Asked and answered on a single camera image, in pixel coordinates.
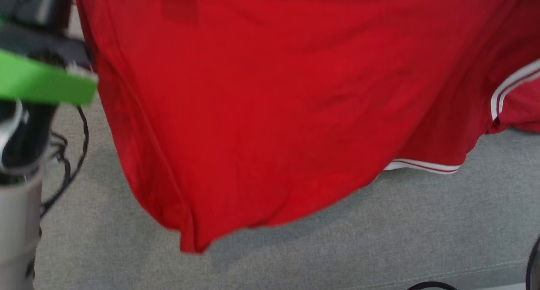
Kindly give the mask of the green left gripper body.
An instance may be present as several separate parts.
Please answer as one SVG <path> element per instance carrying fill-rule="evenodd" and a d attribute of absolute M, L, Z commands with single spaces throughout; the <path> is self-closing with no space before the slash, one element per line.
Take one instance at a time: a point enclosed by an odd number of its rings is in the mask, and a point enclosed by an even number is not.
<path fill-rule="evenodd" d="M 1 98 L 88 105 L 97 91 L 87 44 L 15 22 L 1 23 Z"/>

